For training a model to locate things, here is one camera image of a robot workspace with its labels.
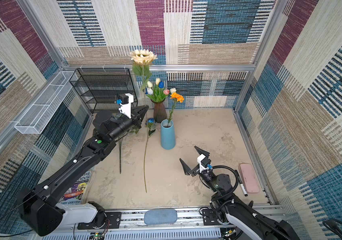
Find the blue hydrangea flower bunch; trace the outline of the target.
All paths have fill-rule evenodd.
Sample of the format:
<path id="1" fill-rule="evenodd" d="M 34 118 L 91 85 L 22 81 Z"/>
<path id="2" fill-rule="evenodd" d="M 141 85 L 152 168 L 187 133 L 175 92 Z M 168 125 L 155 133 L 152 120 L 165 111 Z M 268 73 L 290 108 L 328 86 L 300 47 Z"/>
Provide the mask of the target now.
<path id="1" fill-rule="evenodd" d="M 135 133 L 137 134 L 139 131 L 139 128 L 133 128 L 131 130 L 126 131 L 123 133 L 119 138 L 118 138 L 118 149 L 119 149 L 119 173 L 122 173 L 122 144 L 123 144 L 123 139 L 128 135 Z"/>

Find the dark blue rose stem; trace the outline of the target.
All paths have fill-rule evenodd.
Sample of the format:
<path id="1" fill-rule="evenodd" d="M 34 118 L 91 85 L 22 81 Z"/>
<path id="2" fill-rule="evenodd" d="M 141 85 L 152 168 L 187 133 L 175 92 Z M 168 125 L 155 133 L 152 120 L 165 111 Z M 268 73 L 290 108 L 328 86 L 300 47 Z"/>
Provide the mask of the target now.
<path id="1" fill-rule="evenodd" d="M 147 193 L 147 185 L 146 185 L 146 175 L 145 175 L 145 161 L 146 161 L 146 153 L 147 153 L 147 146 L 149 142 L 149 138 L 155 133 L 155 120 L 153 118 L 150 118 L 146 121 L 146 143 L 145 143 L 145 149 L 144 149 L 144 157 L 143 157 L 143 179 L 144 179 L 144 187 L 145 192 Z"/>

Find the red ribbed glass vase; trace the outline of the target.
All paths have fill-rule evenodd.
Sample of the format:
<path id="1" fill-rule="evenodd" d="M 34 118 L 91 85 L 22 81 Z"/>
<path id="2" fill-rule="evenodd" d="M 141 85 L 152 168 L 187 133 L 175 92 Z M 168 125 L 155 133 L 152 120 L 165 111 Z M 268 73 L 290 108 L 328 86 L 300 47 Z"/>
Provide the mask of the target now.
<path id="1" fill-rule="evenodd" d="M 163 102 L 164 101 L 159 102 L 159 103 L 153 102 L 154 104 L 153 118 L 155 122 L 159 124 L 165 119 L 167 119 L 167 113 L 166 113 L 166 109 L 165 109 Z"/>

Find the light blue tulip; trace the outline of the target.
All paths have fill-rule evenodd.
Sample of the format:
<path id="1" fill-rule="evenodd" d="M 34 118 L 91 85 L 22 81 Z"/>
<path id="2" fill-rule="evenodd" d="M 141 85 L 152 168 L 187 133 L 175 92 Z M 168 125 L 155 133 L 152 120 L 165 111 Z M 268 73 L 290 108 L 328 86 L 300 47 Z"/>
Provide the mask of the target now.
<path id="1" fill-rule="evenodd" d="M 145 95 L 154 103 L 157 103 L 156 94 L 154 93 L 152 88 L 145 89 Z"/>

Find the cream tulip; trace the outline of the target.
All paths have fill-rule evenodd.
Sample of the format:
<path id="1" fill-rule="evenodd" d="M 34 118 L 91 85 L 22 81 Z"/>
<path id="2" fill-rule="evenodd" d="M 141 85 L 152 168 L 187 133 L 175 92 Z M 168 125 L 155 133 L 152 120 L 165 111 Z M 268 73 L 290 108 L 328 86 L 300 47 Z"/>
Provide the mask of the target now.
<path id="1" fill-rule="evenodd" d="M 151 99 L 153 100 L 153 84 L 151 81 L 148 81 L 147 84 L 146 84 L 146 95 Z"/>

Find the teal cylindrical vase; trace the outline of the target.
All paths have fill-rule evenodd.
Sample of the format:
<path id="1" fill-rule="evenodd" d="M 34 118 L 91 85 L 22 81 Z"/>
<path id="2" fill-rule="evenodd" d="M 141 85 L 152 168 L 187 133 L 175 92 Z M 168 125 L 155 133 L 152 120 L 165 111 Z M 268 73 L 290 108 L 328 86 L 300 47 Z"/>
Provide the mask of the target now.
<path id="1" fill-rule="evenodd" d="M 176 135 L 173 121 L 165 119 L 160 127 L 161 146 L 165 150 L 171 150 L 176 146 Z"/>

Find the yellow tulip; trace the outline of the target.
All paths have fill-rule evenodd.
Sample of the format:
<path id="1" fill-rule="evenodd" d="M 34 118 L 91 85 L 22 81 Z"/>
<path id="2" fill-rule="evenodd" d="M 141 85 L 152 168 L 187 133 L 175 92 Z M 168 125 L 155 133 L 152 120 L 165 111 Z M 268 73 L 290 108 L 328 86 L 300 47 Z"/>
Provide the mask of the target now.
<path id="1" fill-rule="evenodd" d="M 160 88 L 159 88 L 159 84 L 160 84 L 160 83 L 161 83 L 160 78 L 156 78 L 156 80 L 155 80 L 155 86 L 154 86 L 154 94 L 155 94 L 156 96 L 158 96 L 159 93 L 160 93 Z"/>

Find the orange marigold flower stem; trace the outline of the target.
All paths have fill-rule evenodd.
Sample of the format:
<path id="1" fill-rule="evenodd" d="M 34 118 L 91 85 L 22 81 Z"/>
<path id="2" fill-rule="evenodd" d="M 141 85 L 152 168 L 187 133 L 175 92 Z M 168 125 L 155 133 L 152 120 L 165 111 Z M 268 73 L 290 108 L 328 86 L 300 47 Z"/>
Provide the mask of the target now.
<path id="1" fill-rule="evenodd" d="M 176 105 L 177 103 L 183 103 L 184 102 L 184 97 L 180 94 L 177 94 L 176 92 L 175 93 L 172 93 L 170 95 L 170 99 L 173 101 L 173 104 L 172 104 L 172 108 L 170 109 L 169 111 L 169 116 L 168 116 L 168 119 L 167 119 L 167 127 L 170 127 L 170 123 L 172 121 L 172 118 L 173 118 L 173 113 L 175 111 L 175 108 L 176 108 Z"/>

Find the white tulip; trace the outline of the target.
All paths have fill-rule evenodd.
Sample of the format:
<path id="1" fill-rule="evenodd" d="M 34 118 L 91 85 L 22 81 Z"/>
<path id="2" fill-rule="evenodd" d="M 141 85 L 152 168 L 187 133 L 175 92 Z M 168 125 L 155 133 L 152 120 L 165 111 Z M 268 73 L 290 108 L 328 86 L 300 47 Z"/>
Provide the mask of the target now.
<path id="1" fill-rule="evenodd" d="M 176 88 L 170 89 L 170 93 L 171 93 L 171 94 L 176 93 L 176 92 L 177 92 L 177 89 L 176 89 Z"/>

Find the orange and beige flower sprig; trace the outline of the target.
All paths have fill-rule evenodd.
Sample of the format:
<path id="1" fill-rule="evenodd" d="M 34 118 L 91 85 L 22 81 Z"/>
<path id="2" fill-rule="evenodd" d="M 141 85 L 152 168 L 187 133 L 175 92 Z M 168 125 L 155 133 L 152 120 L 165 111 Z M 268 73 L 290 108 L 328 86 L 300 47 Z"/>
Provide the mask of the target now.
<path id="1" fill-rule="evenodd" d="M 132 61 L 132 70 L 133 73 L 136 76 L 139 76 L 141 78 L 141 87 L 140 91 L 143 93 L 143 102 L 145 101 L 145 98 L 149 99 L 145 95 L 145 89 L 146 89 L 146 84 L 150 80 L 150 77 L 152 76 L 152 73 L 149 69 L 150 65 L 154 60 L 157 60 L 157 55 L 155 55 L 152 51 L 150 50 L 134 50 L 130 52 L 130 57 Z"/>

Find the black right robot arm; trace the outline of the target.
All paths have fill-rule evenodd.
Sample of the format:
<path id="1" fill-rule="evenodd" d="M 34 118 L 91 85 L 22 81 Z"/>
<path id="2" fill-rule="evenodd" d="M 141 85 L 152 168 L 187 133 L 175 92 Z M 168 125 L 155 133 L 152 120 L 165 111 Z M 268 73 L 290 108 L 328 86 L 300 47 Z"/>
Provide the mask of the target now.
<path id="1" fill-rule="evenodd" d="M 286 221 L 277 222 L 245 204 L 235 190 L 241 184 L 238 171 L 224 165 L 213 166 L 210 153 L 195 146 L 199 154 L 198 164 L 191 169 L 182 159 L 185 175 L 199 176 L 206 187 L 213 191 L 210 208 L 218 222 L 237 227 L 253 240 L 298 240 L 299 236 Z"/>

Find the black marker pen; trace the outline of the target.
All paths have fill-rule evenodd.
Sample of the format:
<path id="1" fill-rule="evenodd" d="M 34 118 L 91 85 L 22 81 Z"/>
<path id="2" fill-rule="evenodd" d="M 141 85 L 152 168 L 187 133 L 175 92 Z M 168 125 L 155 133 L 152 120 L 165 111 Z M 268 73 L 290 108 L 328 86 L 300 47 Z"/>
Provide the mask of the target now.
<path id="1" fill-rule="evenodd" d="M 241 187 L 241 189 L 242 189 L 242 192 L 243 192 L 244 196 L 247 197 L 247 196 L 248 196 L 248 193 L 247 193 L 247 191 L 246 191 L 246 189 L 245 189 L 245 186 L 244 186 L 244 184 L 243 184 L 242 178 L 241 178 L 241 177 L 238 177 L 238 179 L 239 179 L 239 185 L 240 185 L 240 187 Z"/>

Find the blue grey sponge pad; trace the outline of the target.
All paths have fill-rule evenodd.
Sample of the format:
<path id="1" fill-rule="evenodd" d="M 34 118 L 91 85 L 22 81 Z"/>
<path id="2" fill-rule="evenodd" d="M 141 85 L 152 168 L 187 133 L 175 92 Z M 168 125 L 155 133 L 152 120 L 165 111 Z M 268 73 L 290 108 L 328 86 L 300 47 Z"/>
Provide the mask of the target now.
<path id="1" fill-rule="evenodd" d="M 177 219 L 178 213 L 175 209 L 154 209 L 144 215 L 144 223 L 149 226 L 173 224 Z"/>

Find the colourful paperback book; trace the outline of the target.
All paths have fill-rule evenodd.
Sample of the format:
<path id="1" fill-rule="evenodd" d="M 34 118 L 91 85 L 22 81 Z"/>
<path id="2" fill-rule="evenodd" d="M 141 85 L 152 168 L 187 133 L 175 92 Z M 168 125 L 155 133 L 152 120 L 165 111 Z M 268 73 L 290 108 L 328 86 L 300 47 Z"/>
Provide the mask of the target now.
<path id="1" fill-rule="evenodd" d="M 91 179 L 92 171 L 87 171 L 77 180 L 63 195 L 59 203 L 62 205 L 80 205 L 87 190 L 87 185 Z"/>

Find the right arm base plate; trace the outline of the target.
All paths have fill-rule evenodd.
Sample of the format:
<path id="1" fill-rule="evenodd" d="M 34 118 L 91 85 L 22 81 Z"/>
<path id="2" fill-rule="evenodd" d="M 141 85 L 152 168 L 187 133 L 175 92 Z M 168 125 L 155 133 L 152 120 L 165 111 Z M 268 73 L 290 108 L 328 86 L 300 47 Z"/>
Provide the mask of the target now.
<path id="1" fill-rule="evenodd" d="M 204 226 L 217 226 L 229 224 L 227 222 L 221 221 L 217 215 L 217 212 L 207 207 L 200 208 L 199 213 L 203 218 Z"/>

